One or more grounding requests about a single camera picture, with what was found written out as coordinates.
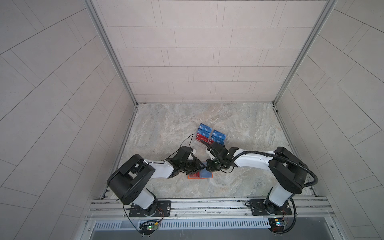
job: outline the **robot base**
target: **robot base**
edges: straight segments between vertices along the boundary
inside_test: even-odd
[[[269,213],[265,209],[265,204],[263,199],[251,199],[249,200],[249,203],[251,206],[251,211],[252,211],[252,216],[261,216],[261,215],[268,215]],[[292,210],[291,206],[288,203],[288,200],[285,201],[284,205],[281,206],[281,214],[279,213],[278,215],[283,215],[283,210],[285,211],[286,215],[292,215]]]
[[[158,201],[156,208],[159,208],[163,210],[164,216],[161,215],[161,217],[169,217],[170,214],[170,203],[171,201]],[[144,209],[142,209],[138,205],[132,204],[132,207],[129,209],[129,217],[160,217],[159,211],[155,211],[155,213],[152,216],[147,216],[145,214]]]

